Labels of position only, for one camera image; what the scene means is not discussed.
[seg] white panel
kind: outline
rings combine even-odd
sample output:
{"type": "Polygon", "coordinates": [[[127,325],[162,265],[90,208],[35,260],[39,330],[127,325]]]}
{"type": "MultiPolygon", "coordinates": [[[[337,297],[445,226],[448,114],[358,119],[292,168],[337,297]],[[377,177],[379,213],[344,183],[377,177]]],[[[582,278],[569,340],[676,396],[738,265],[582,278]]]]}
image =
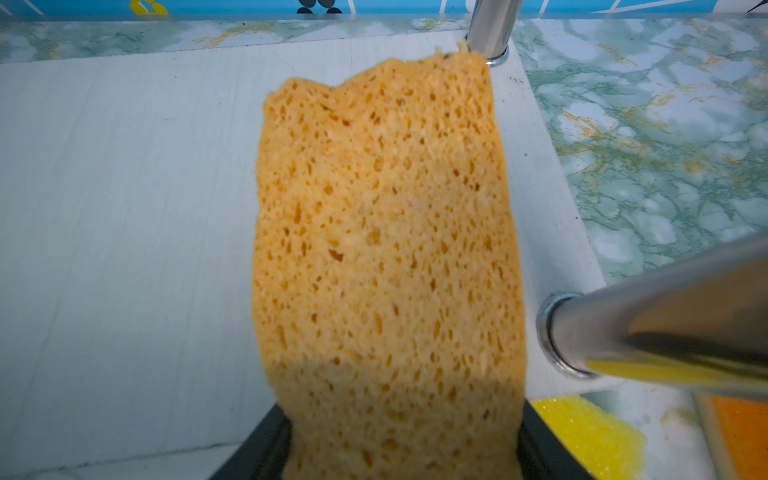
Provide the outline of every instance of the white panel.
{"type": "MultiPolygon", "coordinates": [[[[242,440],[273,403],[250,319],[266,94],[461,35],[0,65],[0,475],[242,440]]],[[[602,280],[512,53],[493,78],[534,311],[602,280]]],[[[531,354],[534,397],[592,389],[549,368],[531,354]]]]}

